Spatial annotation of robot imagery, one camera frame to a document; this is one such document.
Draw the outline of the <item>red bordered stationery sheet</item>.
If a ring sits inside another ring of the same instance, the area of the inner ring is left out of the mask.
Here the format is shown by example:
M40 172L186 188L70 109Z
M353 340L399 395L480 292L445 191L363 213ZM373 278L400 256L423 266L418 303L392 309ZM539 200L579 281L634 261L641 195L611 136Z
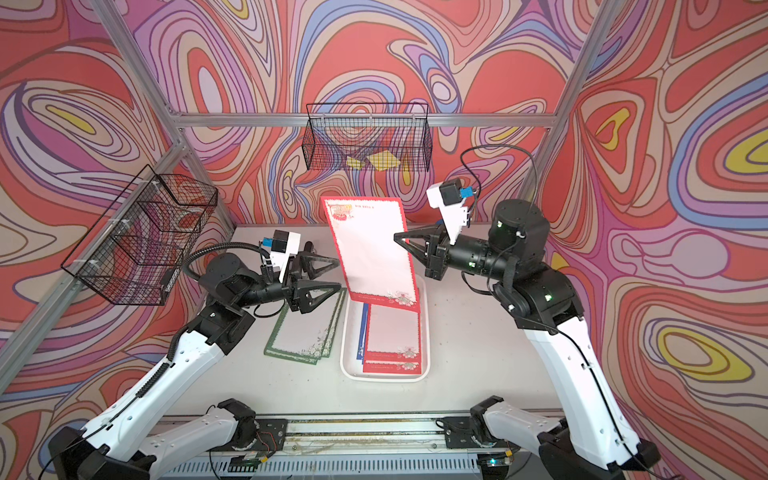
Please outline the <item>red bordered stationery sheet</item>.
M407 231L402 201L323 196L321 204L351 299L416 311L419 293L413 261L394 239Z

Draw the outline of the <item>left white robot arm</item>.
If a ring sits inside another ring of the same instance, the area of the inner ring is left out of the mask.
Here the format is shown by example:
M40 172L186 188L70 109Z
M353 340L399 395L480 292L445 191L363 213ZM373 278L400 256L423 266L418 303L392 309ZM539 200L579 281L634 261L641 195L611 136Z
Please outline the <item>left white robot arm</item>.
M340 267L295 232L277 230L262 243L223 242L189 254L184 275L206 292L204 307L173 335L166 354L134 386L85 425L65 426L48 443L59 479L158 479L215 448L279 449L256 413L229 398L204 415L155 435L152 430L180 397L229 355L254 324L256 309L279 303L308 314L340 292L322 275Z

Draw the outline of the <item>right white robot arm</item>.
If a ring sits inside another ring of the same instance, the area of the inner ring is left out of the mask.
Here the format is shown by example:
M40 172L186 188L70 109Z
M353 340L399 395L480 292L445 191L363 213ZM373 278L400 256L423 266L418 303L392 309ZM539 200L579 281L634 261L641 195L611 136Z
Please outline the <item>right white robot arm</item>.
M658 447L633 429L594 353L584 309L569 278L546 264L550 223L525 200L504 200L486 238L424 229L417 259L428 277L450 268L486 279L487 294L534 346L564 413L553 420L491 396L470 411L474 440L509 443L537 456L554 479L619 479L649 472Z

